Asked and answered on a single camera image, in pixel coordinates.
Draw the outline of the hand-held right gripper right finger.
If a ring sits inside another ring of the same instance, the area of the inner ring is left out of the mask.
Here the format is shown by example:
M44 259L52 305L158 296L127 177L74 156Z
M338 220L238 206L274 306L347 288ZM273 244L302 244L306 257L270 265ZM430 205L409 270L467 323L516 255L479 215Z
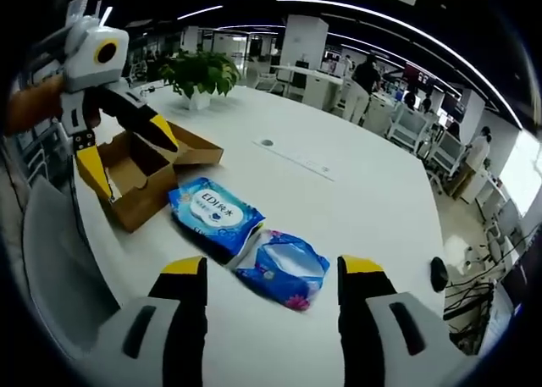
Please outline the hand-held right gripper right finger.
M444 386L451 342L441 317L395 290L370 259L337 259L338 331L346 386Z

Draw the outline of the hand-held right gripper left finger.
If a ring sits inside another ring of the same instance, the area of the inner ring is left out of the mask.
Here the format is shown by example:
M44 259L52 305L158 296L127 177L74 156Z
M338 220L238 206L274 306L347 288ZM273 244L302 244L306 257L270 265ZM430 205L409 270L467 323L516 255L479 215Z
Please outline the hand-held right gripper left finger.
M168 264L147 296L119 309L80 361L90 386L201 386L207 259Z

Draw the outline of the person's left hand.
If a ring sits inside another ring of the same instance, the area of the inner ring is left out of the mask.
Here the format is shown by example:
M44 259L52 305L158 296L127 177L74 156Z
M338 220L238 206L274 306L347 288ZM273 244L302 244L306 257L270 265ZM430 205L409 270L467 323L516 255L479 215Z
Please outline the person's left hand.
M64 92L64 77L61 74L52 75L36 86L36 89L36 124L61 115L61 96Z

